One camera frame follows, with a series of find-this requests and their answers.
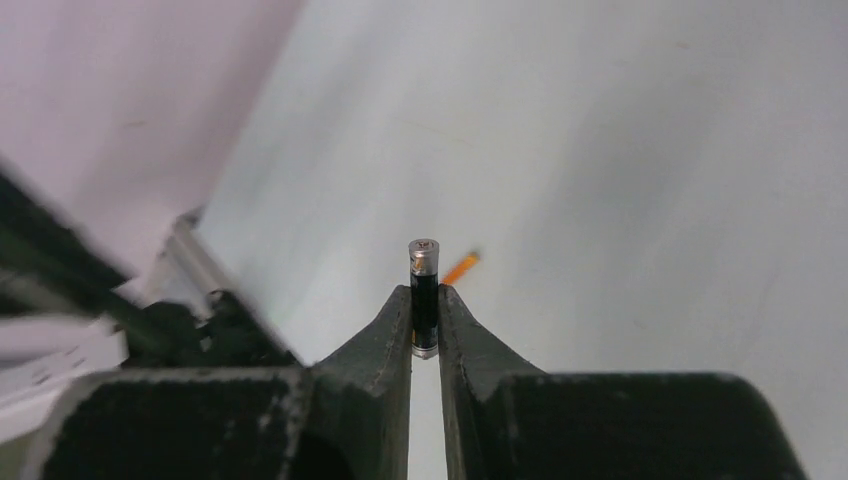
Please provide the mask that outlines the black battery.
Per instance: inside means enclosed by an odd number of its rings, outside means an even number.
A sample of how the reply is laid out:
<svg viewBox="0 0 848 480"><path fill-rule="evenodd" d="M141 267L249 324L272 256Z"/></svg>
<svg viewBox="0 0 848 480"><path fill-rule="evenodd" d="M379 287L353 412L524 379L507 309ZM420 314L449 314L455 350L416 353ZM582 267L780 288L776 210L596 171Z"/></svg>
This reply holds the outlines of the black battery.
<svg viewBox="0 0 848 480"><path fill-rule="evenodd" d="M430 359L438 351L438 260L439 243L421 238L408 245L412 319L412 351Z"/></svg>

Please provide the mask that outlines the orange battery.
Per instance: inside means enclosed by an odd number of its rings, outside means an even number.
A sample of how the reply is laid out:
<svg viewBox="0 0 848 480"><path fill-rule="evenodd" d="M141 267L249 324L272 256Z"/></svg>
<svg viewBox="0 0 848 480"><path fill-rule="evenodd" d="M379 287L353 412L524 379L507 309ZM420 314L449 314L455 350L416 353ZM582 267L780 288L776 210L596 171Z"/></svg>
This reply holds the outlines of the orange battery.
<svg viewBox="0 0 848 480"><path fill-rule="evenodd" d="M441 283L445 285L455 285L469 271L474 268L480 261L480 253L476 250L468 252L459 262L457 262L442 278Z"/></svg>

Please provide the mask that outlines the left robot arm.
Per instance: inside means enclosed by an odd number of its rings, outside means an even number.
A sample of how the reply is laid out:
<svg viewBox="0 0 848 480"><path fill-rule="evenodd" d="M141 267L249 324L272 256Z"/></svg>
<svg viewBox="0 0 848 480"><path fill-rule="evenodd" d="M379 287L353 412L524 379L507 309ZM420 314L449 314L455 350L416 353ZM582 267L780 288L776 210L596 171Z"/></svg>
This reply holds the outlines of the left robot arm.
<svg viewBox="0 0 848 480"><path fill-rule="evenodd" d="M178 217L147 298L129 274L70 229L1 164L1 318L79 322L66 347L1 371L1 439L35 431L75 378L123 366L290 366L292 352L255 314L194 233L197 211Z"/></svg>

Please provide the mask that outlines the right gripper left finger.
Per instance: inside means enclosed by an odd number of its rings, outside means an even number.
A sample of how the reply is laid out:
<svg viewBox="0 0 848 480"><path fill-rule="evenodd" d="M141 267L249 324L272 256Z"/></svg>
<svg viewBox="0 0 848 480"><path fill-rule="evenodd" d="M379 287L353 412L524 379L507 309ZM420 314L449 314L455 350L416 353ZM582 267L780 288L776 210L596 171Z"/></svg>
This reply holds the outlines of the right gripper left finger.
<svg viewBox="0 0 848 480"><path fill-rule="evenodd" d="M404 479L411 294L324 360L125 369L59 397L29 444L27 479Z"/></svg>

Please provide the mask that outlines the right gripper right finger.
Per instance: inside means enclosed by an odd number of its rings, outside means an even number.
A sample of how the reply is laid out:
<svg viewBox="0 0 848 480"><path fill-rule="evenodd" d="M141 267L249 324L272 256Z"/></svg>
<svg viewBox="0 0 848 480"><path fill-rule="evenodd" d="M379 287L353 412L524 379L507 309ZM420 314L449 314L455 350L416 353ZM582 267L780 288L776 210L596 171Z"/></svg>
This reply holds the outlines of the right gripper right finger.
<svg viewBox="0 0 848 480"><path fill-rule="evenodd" d="M547 373L439 290L452 479L802 479L766 398L720 372Z"/></svg>

